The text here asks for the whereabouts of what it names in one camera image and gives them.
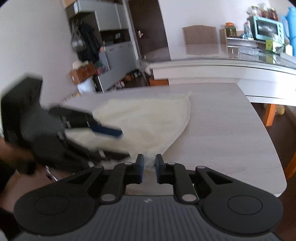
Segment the left hand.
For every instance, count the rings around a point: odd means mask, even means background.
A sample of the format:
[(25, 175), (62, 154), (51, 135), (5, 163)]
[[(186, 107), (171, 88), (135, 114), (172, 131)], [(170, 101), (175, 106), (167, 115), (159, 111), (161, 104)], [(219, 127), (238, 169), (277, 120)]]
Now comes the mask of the left hand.
[(14, 165), (20, 161), (31, 161), (33, 156), (28, 150), (19, 148), (18, 146), (10, 145), (4, 138), (1, 138), (1, 160), (7, 164)]

